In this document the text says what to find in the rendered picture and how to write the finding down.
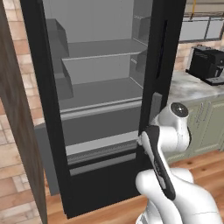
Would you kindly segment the black fridge door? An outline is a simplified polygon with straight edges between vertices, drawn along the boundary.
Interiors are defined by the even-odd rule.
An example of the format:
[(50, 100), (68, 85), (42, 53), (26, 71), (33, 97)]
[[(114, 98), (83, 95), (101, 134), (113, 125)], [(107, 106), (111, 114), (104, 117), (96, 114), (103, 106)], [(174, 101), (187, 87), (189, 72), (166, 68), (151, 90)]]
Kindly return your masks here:
[(140, 133), (145, 130), (153, 136), (161, 133), (160, 128), (149, 128), (150, 115), (155, 108), (152, 100), (156, 98), (156, 94), (159, 95), (158, 111), (161, 111), (167, 103), (185, 7), (186, 0), (153, 0), (143, 82)]

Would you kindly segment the dark wooden side panel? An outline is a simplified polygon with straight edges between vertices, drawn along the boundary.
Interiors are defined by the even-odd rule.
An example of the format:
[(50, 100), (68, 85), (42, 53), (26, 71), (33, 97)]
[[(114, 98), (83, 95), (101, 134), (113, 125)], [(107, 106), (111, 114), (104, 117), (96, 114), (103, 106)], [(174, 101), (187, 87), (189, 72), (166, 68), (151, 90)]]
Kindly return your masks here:
[(42, 224), (48, 224), (43, 166), (3, 0), (0, 0), (0, 98)]

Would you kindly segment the glass-fronted wall cupboards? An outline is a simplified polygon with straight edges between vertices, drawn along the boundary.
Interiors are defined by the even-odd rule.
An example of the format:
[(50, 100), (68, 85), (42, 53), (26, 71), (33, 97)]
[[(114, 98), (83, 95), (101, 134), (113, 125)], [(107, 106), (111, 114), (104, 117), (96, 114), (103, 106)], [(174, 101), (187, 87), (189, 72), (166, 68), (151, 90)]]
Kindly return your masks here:
[(180, 43), (221, 40), (224, 0), (186, 0)]

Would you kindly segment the grey fridge shelf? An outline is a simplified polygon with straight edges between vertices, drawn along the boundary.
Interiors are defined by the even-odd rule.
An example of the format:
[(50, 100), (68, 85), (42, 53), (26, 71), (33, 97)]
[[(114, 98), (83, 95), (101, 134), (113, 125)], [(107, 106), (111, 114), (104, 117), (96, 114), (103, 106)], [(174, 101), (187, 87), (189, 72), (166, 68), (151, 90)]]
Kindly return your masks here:
[(73, 85), (73, 98), (60, 100), (61, 113), (71, 109), (87, 109), (108, 102), (140, 99), (143, 89), (130, 77)]
[(139, 54), (146, 49), (147, 45), (135, 41), (134, 39), (69, 43), (69, 54), (62, 60), (69, 61), (114, 55)]

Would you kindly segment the black coffee machine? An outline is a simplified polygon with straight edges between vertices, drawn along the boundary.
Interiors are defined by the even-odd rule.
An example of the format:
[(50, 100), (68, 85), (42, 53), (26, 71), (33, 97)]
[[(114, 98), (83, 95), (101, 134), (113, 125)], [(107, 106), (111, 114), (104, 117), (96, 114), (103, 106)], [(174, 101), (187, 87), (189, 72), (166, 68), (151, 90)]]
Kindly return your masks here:
[(193, 46), (185, 71), (210, 86), (224, 85), (224, 52), (205, 45)]

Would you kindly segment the black fridge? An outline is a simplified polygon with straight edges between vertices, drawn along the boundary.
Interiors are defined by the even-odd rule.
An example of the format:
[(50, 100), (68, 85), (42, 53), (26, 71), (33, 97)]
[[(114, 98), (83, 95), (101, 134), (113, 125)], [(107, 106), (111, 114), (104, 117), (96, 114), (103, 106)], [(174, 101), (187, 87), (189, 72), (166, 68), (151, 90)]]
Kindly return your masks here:
[[(60, 112), (73, 85), (130, 77), (144, 91), (153, 0), (20, 0), (44, 122), (35, 132), (52, 193), (67, 217), (137, 196), (151, 167), (137, 139), (140, 99)], [(139, 54), (63, 61), (69, 43), (134, 39)]]

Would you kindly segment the green base cupboards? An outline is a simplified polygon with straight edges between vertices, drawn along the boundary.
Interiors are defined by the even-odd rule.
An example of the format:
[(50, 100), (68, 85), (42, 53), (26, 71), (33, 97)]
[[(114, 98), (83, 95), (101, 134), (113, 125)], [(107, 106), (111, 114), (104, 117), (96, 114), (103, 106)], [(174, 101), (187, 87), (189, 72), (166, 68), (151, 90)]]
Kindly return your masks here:
[(224, 149), (224, 95), (183, 101), (189, 110), (192, 141), (184, 152), (165, 153), (169, 164), (210, 151)]

